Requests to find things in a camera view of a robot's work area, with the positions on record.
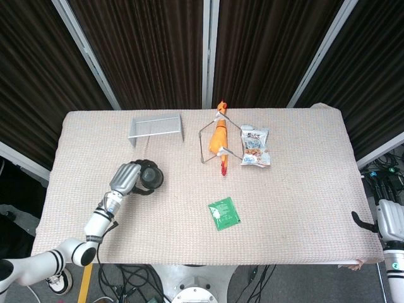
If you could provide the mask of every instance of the floor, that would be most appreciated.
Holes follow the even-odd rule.
[[[398,153],[401,155],[404,147],[399,146],[398,149]],[[404,165],[402,163],[400,165],[400,168],[404,170]],[[373,210],[374,200],[372,196],[368,197],[368,201],[369,206]],[[38,219],[20,212],[12,206],[0,205],[0,212],[4,213],[7,210],[16,212],[16,223],[28,233],[35,235],[35,227],[39,222]],[[241,296],[240,303],[247,302],[256,281],[259,279],[262,268],[263,266],[260,266],[257,278]],[[380,268],[386,300],[390,303],[392,301],[389,295],[384,263],[380,263]],[[83,269],[71,264],[67,265],[67,269],[72,273],[74,283],[71,291],[62,297],[54,295],[44,281],[32,285],[32,289],[40,298],[41,303],[77,302]],[[98,269],[98,265],[95,264],[92,271],[87,302],[93,302],[103,296],[98,286]],[[121,274],[113,264],[105,265],[105,270],[111,283],[116,285],[122,283]],[[242,289],[245,288],[251,270],[250,266],[239,266],[236,269],[228,289],[227,299],[229,303],[234,303]],[[263,290],[261,302],[384,302],[378,274],[375,264],[366,264],[360,271],[351,271],[347,268],[337,268],[332,265],[279,265],[276,267],[270,282]],[[144,289],[144,294],[147,299],[155,296],[155,293],[150,288]],[[35,297],[29,289],[15,283],[9,288],[6,302],[35,302]],[[129,298],[129,302],[143,302],[143,299],[134,294]]]

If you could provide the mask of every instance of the textured fabric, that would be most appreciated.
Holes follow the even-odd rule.
[[[179,134],[127,139],[132,117],[180,112]],[[228,109],[236,124],[268,127],[271,167],[242,167],[229,157],[200,162],[198,131],[215,110],[72,112],[63,124],[33,253],[83,227],[122,163],[147,158],[164,173],[150,196],[125,198],[118,228],[100,258],[111,263],[270,264],[351,259],[380,261],[380,242],[356,226],[351,211],[371,222],[360,174],[341,114],[335,109]],[[242,152],[239,130],[229,148]],[[214,127],[203,132],[203,149]],[[217,231],[208,205],[231,197],[241,223]]]
[[[51,0],[0,1],[0,141],[52,167],[72,110],[111,109]]]
[[[123,109],[199,109],[203,1],[69,0]]]
[[[286,107],[342,2],[220,0],[212,107]]]
[[[358,159],[404,132],[404,1],[359,1],[296,107],[341,110]]]

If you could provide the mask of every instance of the rubber chicken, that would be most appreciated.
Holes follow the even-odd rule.
[[[226,113],[227,103],[223,100],[217,105],[217,110],[221,112],[223,115]],[[214,154],[219,152],[221,147],[227,148],[227,128],[226,122],[224,119],[221,119],[217,122],[216,130],[213,133],[213,136],[209,143],[209,151]],[[222,175],[226,175],[227,173],[227,155],[222,155]]]

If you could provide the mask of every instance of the yellow line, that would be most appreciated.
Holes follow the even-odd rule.
[[[77,303],[86,303],[88,286],[90,285],[91,271],[93,270],[93,263],[84,267],[83,279],[81,279],[80,293],[78,295]]]

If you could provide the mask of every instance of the shoe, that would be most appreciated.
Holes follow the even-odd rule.
[[[56,295],[64,295],[68,293],[73,286],[71,273],[67,269],[63,269],[60,275],[51,276],[50,278],[46,279],[46,282],[48,283],[49,288]]]

